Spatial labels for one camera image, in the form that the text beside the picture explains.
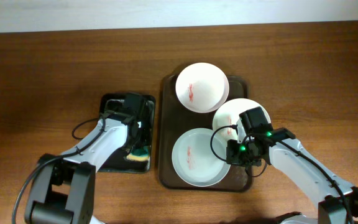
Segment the green yellow sponge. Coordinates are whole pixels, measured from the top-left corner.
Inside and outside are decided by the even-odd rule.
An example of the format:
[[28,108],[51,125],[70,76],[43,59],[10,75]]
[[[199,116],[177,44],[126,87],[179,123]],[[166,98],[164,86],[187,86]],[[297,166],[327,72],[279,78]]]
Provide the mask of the green yellow sponge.
[[127,156],[128,161],[145,162],[150,159],[149,148],[147,146],[133,149]]

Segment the large brown serving tray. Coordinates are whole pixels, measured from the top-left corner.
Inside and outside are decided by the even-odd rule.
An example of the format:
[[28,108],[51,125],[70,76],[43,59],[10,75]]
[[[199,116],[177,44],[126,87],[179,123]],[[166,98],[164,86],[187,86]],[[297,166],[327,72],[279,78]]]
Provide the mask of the large brown serving tray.
[[177,190],[207,190],[221,192],[246,192],[253,183],[253,178],[247,173],[252,169],[232,166],[219,183],[210,187],[195,187],[182,180],[174,170],[172,151],[176,140],[186,131],[194,128],[213,127],[215,111],[209,113],[195,113],[185,108],[178,100],[175,85],[178,74],[169,75],[163,79],[161,92],[158,131],[158,179],[168,189]]

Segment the white plate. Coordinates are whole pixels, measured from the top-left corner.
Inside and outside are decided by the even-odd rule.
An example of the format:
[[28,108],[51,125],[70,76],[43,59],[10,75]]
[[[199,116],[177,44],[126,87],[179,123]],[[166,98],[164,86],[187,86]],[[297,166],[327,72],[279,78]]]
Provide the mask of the white plate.
[[172,165],[177,175],[195,187],[217,184],[231,166],[224,162],[227,142],[213,130],[195,128],[183,133],[172,150]]
[[193,63],[177,77],[175,93],[179,102],[190,111],[209,113],[217,110],[228,98],[226,74],[210,63]]
[[[247,110],[261,107],[267,121],[270,123],[271,119],[266,109],[260,105],[258,102],[247,99],[247,98],[236,98],[225,102],[215,113],[213,117],[213,131],[216,131],[218,128],[223,126],[230,126],[240,122],[239,115]],[[219,130],[215,135],[214,139],[217,139],[218,136],[221,136],[225,141],[228,140],[238,140],[238,134],[235,129],[232,128],[223,128]]]

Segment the white plate front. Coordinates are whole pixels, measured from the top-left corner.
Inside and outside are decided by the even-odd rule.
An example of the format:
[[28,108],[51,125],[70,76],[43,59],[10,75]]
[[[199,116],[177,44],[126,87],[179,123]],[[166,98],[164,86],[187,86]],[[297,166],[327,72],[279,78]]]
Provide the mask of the white plate front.
[[177,175],[195,187],[217,184],[231,166],[224,162],[227,142],[213,130],[195,128],[183,133],[172,150],[172,165]]

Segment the white plate back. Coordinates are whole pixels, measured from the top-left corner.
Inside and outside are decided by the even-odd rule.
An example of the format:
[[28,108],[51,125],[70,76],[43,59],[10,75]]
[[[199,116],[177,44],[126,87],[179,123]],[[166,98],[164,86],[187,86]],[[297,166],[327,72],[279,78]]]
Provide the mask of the white plate back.
[[175,93],[179,102],[190,111],[209,113],[217,110],[228,98],[226,74],[210,63],[193,63],[177,77]]

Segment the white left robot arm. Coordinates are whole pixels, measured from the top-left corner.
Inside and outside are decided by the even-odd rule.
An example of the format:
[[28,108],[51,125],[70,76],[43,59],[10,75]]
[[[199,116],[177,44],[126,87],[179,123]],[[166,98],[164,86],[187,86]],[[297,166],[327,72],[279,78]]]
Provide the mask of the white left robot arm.
[[28,176],[26,223],[99,223],[94,214],[96,174],[114,154],[144,161],[134,150],[147,150],[151,121],[134,114],[102,115],[96,127],[60,155],[44,154]]

